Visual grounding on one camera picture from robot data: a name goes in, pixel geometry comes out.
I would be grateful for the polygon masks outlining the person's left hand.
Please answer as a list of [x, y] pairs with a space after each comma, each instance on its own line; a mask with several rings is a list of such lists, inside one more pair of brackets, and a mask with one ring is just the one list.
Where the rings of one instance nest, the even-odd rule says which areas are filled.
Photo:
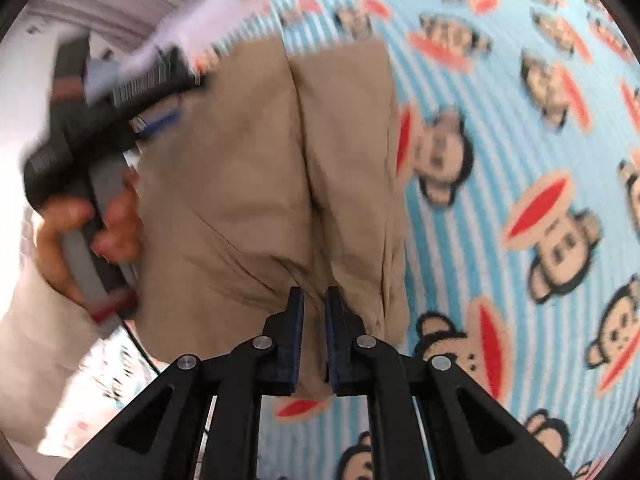
[[134, 262], [141, 249], [137, 171], [120, 168], [42, 176], [29, 171], [24, 187], [42, 214], [37, 268], [48, 285], [93, 318], [128, 316], [138, 305]]

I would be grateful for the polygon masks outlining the white sleeve forearm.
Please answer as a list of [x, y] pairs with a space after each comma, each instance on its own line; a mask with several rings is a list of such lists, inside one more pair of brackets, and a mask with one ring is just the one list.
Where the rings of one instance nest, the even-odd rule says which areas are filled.
[[67, 382], [97, 340], [88, 312], [27, 263], [1, 319], [1, 431], [8, 439], [38, 446]]

